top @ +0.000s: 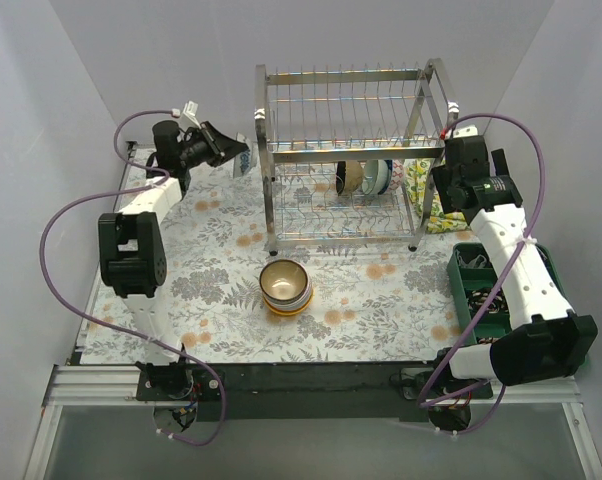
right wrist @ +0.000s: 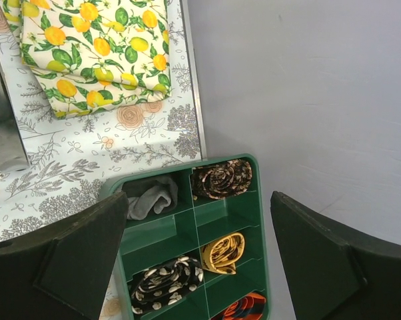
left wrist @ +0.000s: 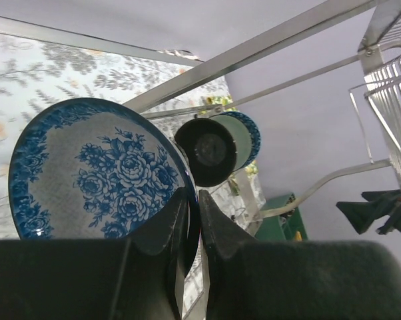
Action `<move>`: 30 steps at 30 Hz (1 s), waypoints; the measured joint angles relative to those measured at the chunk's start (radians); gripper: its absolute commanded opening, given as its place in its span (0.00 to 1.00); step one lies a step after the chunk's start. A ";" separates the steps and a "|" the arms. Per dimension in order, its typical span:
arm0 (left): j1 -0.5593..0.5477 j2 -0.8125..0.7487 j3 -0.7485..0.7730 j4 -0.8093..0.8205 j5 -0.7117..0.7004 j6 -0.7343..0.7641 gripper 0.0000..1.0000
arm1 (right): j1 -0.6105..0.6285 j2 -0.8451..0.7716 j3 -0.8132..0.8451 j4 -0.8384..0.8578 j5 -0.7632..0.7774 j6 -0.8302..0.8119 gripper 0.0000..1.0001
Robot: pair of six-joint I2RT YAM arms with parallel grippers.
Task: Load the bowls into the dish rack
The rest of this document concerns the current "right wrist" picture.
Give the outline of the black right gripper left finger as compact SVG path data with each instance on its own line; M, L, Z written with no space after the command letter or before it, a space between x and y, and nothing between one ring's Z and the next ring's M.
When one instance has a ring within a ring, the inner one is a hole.
M114 194L0 242L0 319L98 319L126 224Z

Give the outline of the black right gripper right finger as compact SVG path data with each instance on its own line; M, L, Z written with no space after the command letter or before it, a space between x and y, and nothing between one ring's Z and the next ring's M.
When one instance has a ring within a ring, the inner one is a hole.
M270 212L297 319L401 319L401 245L280 191Z

